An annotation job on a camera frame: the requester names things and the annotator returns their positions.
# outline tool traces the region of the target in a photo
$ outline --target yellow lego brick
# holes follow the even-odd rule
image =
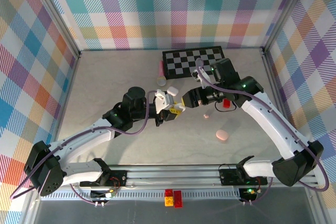
[[[174,197],[164,197],[164,206],[173,207],[174,206]]]

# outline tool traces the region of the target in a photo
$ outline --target plaid wallpaper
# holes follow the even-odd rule
[[[55,135],[75,58],[40,0],[0,0],[0,223],[17,223],[32,145]]]
[[[54,0],[82,49],[260,47],[286,0]]]
[[[271,60],[291,122],[324,146],[323,197],[336,221],[336,0],[299,0]]]

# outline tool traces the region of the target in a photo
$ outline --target black and white checkerboard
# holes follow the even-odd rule
[[[221,46],[165,51],[162,54],[164,76],[167,80],[191,77],[196,69],[197,58],[203,60],[206,73],[212,74],[210,64],[224,58]]]

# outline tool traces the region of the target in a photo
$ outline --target red block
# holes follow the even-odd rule
[[[173,189],[166,189],[165,191],[164,191],[164,196],[165,197],[173,197],[174,195],[173,195]]]
[[[231,106],[231,102],[227,99],[224,99],[223,107],[228,109],[228,108],[230,108],[230,106]]]
[[[182,192],[181,191],[174,191],[174,207],[175,208],[182,208]]]

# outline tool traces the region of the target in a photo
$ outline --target table surface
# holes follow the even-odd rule
[[[259,49],[226,49],[240,77],[254,77],[274,102],[270,83]],[[80,132],[122,100],[128,88],[156,90],[160,50],[85,51],[70,94],[59,139]],[[168,80],[179,89],[177,101],[199,83],[192,78]],[[143,121],[135,123],[136,131]],[[226,142],[216,138],[216,131],[229,133]],[[86,162],[101,157],[107,164],[219,164],[237,163],[248,155],[276,159],[279,152],[267,134],[242,109],[219,113],[214,103],[187,109],[179,118],[155,127],[149,120],[137,136],[118,136],[78,157]]]

